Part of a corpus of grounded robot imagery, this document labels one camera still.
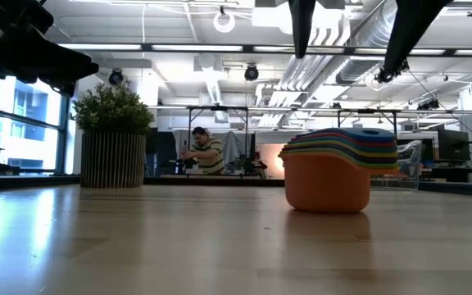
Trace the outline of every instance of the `window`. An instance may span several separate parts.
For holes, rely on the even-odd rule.
[[[16,78],[0,80],[0,111],[58,125],[61,96],[38,81],[24,84]]]
[[[22,169],[55,169],[56,129],[0,117],[0,163]]]

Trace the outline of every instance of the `man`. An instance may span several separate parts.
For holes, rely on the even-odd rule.
[[[202,127],[193,130],[194,144],[189,152],[184,152],[185,159],[196,158],[199,168],[209,175],[219,175],[225,168],[223,146],[215,137],[210,136]]]

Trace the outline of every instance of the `computer monitor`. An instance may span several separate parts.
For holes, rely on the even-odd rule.
[[[398,139],[397,145],[408,144],[412,141],[420,140],[422,142],[422,161],[434,161],[434,144],[431,138],[427,139]]]
[[[470,161],[467,132],[438,130],[438,154],[440,161]]]

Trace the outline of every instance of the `ceiling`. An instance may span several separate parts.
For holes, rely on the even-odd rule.
[[[363,7],[351,13],[354,28],[379,3],[379,0],[363,0]],[[217,7],[146,7],[117,6],[105,2],[74,2],[49,0],[45,7],[55,18],[47,38],[57,43],[142,43],[143,26],[146,43],[232,43],[232,44],[292,44],[292,36],[278,27],[256,27],[250,20],[254,1],[240,2],[243,8],[226,8],[240,16],[235,17],[235,27],[229,33],[221,33],[213,26]],[[431,25],[418,46],[431,48],[472,47],[472,17],[465,13],[469,8],[450,10]],[[195,78],[193,53],[137,53],[93,52],[92,57],[101,66],[114,60],[149,60],[163,80],[159,97],[164,103],[176,103],[180,98],[198,97],[206,92],[202,78]],[[227,79],[219,82],[222,93],[254,94],[256,87],[267,79],[271,83],[281,79],[287,68],[289,55],[220,54],[229,69]],[[246,65],[256,64],[260,71],[257,82],[246,82],[243,72]],[[355,107],[397,107],[412,98],[426,93],[425,89],[439,89],[440,99],[447,107],[457,106],[458,88],[466,87],[472,80],[472,58],[410,58],[412,73],[398,77],[391,84],[378,85],[372,75],[365,76],[357,85],[345,92],[343,104]],[[102,75],[109,69],[102,68]],[[141,70],[124,69],[124,73],[136,79]]]

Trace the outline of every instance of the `white ceiling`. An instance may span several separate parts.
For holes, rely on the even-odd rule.
[[[379,0],[364,0],[364,10],[355,14],[363,17]],[[142,14],[140,6],[112,6],[106,3],[83,3],[69,0],[50,0],[45,7],[54,15],[56,28],[49,30],[47,37],[58,43],[126,43],[143,41]],[[163,11],[148,7],[144,13],[146,42],[148,43],[254,43],[288,44],[290,35],[278,28],[254,27],[250,20],[238,18],[233,31],[224,34],[212,25],[213,15],[191,15],[193,29],[182,7],[167,7],[180,13]],[[217,11],[217,8],[191,7],[192,13]],[[250,13],[251,9],[238,9],[241,13]],[[196,31],[197,40],[193,37]],[[472,18],[466,16],[440,16],[420,40],[424,47],[472,47]],[[98,63],[115,59],[150,60],[166,81],[166,88],[161,88],[160,96],[165,100],[174,97],[197,97],[206,90],[205,83],[195,80],[193,75],[193,57],[195,54],[184,53],[94,53]],[[285,55],[245,55],[223,54],[224,61],[240,61],[242,65],[256,63],[261,75],[279,79],[288,64],[290,56]],[[427,89],[436,89],[453,83],[465,74],[472,73],[472,59],[460,58],[410,58],[411,70],[423,81]],[[443,72],[459,72],[448,82],[443,81]],[[140,75],[136,70],[125,70],[127,75]],[[257,83],[248,83],[243,79],[243,71],[232,68],[229,80],[222,80],[222,92],[254,93]],[[372,89],[370,81],[366,87],[354,87],[347,91],[353,100],[371,100],[377,102],[406,102],[408,99],[424,94],[424,89],[416,84],[409,75],[399,77],[395,83],[384,85],[379,92]],[[456,102],[456,93],[445,93],[446,102]]]

